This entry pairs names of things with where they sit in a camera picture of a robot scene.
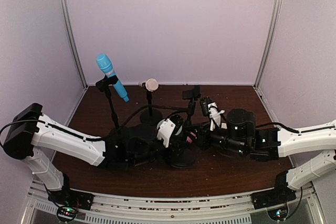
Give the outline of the pink toy microphone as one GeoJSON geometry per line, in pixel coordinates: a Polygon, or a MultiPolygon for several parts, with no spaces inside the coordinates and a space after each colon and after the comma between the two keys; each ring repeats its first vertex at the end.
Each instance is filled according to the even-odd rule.
{"type": "Polygon", "coordinates": [[[192,144],[197,141],[197,136],[194,132],[186,132],[186,141],[192,144]]]}

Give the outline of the black microphone stand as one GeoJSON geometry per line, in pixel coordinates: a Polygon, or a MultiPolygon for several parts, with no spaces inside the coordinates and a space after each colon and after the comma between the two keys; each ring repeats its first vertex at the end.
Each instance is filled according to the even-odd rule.
{"type": "Polygon", "coordinates": [[[127,127],[120,126],[119,125],[119,118],[118,115],[114,109],[113,102],[112,102],[112,94],[110,90],[110,86],[114,85],[118,81],[117,76],[107,77],[104,76],[101,80],[96,82],[96,87],[98,90],[105,94],[106,98],[109,102],[109,107],[111,110],[111,119],[114,123],[114,128],[110,131],[110,133],[107,136],[102,137],[103,140],[111,139],[112,137],[116,137],[117,139],[123,139],[126,140],[129,138],[129,130],[127,127]]]}
{"type": "Polygon", "coordinates": [[[140,114],[140,122],[151,126],[156,126],[162,119],[162,112],[152,108],[151,106],[140,114]]]}
{"type": "Polygon", "coordinates": [[[196,140],[194,135],[195,125],[192,124],[192,116],[195,113],[196,101],[201,97],[201,87],[195,85],[193,89],[182,92],[182,99],[188,100],[185,113],[186,120],[183,122],[181,133],[178,135],[177,142],[173,144],[169,165],[174,168],[185,169],[191,167],[196,160],[195,154],[190,150],[190,145],[196,140]]]}

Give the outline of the blue toy microphone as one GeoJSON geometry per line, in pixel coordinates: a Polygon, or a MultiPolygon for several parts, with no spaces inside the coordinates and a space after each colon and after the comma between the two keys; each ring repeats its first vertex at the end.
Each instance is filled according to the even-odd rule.
{"type": "Polygon", "coordinates": [[[105,77],[96,83],[96,87],[103,92],[109,85],[112,85],[117,94],[124,100],[129,102],[128,93],[116,75],[113,64],[106,54],[100,54],[96,58],[99,69],[104,73],[105,77]]]}

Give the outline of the cream toy microphone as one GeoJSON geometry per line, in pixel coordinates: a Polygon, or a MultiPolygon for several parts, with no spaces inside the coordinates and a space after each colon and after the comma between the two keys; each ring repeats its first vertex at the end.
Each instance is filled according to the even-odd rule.
{"type": "Polygon", "coordinates": [[[139,82],[139,86],[146,89],[146,91],[154,92],[158,89],[159,83],[156,79],[150,78],[147,79],[146,81],[139,82]]]}

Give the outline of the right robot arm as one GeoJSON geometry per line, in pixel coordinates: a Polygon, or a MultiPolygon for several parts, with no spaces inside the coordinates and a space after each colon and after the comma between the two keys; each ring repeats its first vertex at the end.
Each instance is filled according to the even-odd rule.
{"type": "Polygon", "coordinates": [[[276,188],[297,190],[306,183],[335,170],[335,121],[292,129],[281,123],[256,125],[252,112],[232,109],[227,115],[214,105],[203,110],[210,126],[206,144],[261,162],[293,154],[320,151],[304,164],[279,174],[276,188]]]}

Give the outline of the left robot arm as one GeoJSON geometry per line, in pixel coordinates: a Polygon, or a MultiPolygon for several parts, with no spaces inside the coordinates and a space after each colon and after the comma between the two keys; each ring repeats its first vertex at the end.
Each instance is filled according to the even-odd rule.
{"type": "Polygon", "coordinates": [[[126,170],[158,158],[175,168],[195,162],[190,142],[182,132],[182,118],[175,114],[158,126],[120,126],[105,137],[88,135],[52,120],[33,103],[16,115],[2,144],[4,152],[27,164],[52,193],[69,193],[66,174],[51,164],[42,148],[73,156],[106,170],[126,170]]]}

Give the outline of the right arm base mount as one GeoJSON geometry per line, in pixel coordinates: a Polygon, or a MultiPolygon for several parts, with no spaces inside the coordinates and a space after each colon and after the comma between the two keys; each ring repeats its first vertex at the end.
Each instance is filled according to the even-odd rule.
{"type": "Polygon", "coordinates": [[[278,208],[268,210],[268,216],[274,221],[285,221],[289,217],[288,202],[296,199],[296,191],[288,187],[287,174],[288,171],[285,171],[276,176],[273,189],[251,194],[255,210],[279,205],[278,208]]]}

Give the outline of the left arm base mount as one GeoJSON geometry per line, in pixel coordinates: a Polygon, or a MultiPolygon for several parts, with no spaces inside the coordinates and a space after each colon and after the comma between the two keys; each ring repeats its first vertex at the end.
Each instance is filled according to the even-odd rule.
{"type": "Polygon", "coordinates": [[[94,195],[85,193],[70,188],[70,180],[66,174],[63,174],[63,185],[61,190],[51,191],[45,186],[48,195],[48,200],[56,207],[56,217],[63,223],[73,221],[79,210],[90,210],[94,195]]]}

